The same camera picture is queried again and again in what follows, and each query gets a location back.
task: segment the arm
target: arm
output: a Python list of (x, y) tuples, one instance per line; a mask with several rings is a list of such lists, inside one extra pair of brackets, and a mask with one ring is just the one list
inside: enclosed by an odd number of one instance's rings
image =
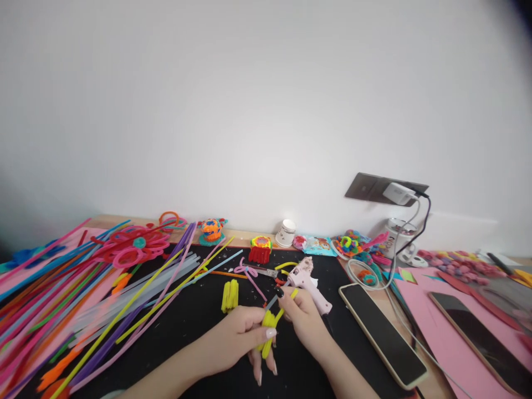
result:
[[(120, 399), (176, 399), (200, 379), (230, 369), (248, 353), (257, 383), (262, 383), (260, 353), (254, 350), (276, 336), (273, 328), (260, 327), (265, 311), (238, 306), (201, 338), (181, 349), (137, 382)], [(258, 355), (257, 361), (252, 353)], [(267, 366), (277, 373), (273, 357)]]
[(292, 299), (290, 294), (293, 290), (291, 287), (279, 290), (279, 304), (292, 320), (301, 343), (327, 374), (336, 398), (378, 398), (373, 388), (330, 336), (310, 294), (300, 289), (299, 294)]

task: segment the black phone screen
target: black phone screen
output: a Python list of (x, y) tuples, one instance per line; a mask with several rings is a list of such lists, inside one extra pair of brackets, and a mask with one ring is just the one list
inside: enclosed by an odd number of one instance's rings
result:
[(515, 392), (532, 395), (532, 374), (455, 296), (431, 293), (432, 298), (471, 341), (478, 352)]
[(388, 360), (399, 379), (409, 385), (425, 372), (427, 368), (416, 353), (405, 342), (390, 321), (360, 285), (341, 288), (365, 328)]

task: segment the wall outlet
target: wall outlet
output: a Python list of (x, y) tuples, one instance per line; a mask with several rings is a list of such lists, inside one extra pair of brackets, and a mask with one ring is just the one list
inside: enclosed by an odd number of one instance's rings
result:
[[(428, 185), (420, 183), (412, 183), (403, 180), (397, 180), (387, 177), (380, 177), (375, 175), (369, 175), (367, 173), (357, 173), (353, 183), (347, 189), (345, 196), (347, 198), (354, 198), (355, 200), (373, 201), (380, 203), (389, 203), (397, 205), (390, 201), (382, 193), (392, 182), (399, 183), (407, 188), (415, 188), (417, 191), (425, 192), (428, 189)], [(416, 202), (415, 199), (411, 199), (402, 206), (410, 207)]]

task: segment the hand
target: hand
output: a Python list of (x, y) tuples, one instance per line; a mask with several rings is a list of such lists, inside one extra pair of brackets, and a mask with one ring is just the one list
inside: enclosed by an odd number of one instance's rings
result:
[(201, 338), (191, 343), (186, 349), (191, 351), (189, 360), (196, 365), (200, 378), (230, 369), (251, 351), (253, 357), (250, 357), (250, 361), (253, 359), (255, 379), (260, 385), (262, 359), (255, 348), (277, 335), (274, 328), (260, 326), (264, 314), (265, 311), (261, 308), (238, 306)]
[(283, 296), (279, 297), (279, 306), (284, 309), (287, 320), (294, 324), (294, 330), (305, 348), (318, 360), (326, 356), (328, 347), (334, 341), (312, 300), (310, 293), (298, 288), (297, 296), (290, 295), (293, 287), (282, 287)]

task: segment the white nail polish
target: white nail polish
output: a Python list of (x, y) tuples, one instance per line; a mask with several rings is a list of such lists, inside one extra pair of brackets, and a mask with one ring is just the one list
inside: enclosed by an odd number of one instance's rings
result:
[(277, 330), (274, 329), (274, 328), (269, 328), (268, 330), (266, 330), (266, 338), (268, 339), (272, 339), (273, 337), (275, 337), (277, 335)]

